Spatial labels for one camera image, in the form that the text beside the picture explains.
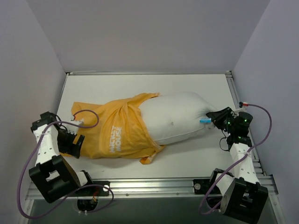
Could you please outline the orange Mickey Mouse pillowcase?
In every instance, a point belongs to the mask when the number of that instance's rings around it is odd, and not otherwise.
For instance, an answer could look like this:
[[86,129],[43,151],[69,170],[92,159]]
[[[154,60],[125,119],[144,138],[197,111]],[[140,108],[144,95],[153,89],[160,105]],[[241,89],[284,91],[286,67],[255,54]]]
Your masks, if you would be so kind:
[[139,106],[159,96],[159,93],[141,93],[104,105],[74,102],[71,112],[85,126],[78,130],[78,135],[85,137],[80,156],[139,159],[141,164],[150,164],[164,146],[150,136]]

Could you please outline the white pillow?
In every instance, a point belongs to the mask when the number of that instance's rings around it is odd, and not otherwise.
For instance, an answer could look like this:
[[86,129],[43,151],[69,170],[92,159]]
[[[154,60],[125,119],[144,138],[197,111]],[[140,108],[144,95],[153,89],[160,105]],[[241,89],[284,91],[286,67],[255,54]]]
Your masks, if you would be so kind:
[[149,135],[161,146],[202,136],[214,128],[200,120],[216,109],[194,92],[151,98],[144,101],[139,109]]

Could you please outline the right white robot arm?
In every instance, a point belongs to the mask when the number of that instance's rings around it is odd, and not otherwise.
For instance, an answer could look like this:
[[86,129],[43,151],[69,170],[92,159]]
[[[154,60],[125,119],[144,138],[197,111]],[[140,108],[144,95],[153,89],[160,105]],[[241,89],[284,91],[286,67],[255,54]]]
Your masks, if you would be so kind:
[[255,147],[249,137],[249,126],[253,116],[245,112],[247,103],[241,103],[239,111],[227,107],[206,116],[214,126],[227,132],[226,143],[233,164],[226,170],[215,169],[207,181],[208,190],[204,200],[210,199],[212,192],[220,192],[221,199],[206,214],[218,210],[221,214],[256,224],[259,221],[268,198],[268,189],[257,178],[252,149]]

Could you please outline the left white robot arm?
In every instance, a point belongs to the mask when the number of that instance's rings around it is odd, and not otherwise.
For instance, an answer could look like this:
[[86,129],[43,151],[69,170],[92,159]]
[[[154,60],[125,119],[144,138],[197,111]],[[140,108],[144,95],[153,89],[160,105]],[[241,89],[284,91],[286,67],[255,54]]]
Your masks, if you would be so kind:
[[64,124],[51,112],[41,114],[40,119],[32,124],[31,131],[38,146],[36,163],[29,170],[29,176],[48,203],[74,190],[84,196],[94,191],[90,175],[84,170],[76,172],[62,156],[80,157],[85,137],[78,135],[78,129],[83,124],[82,119],[72,119]]

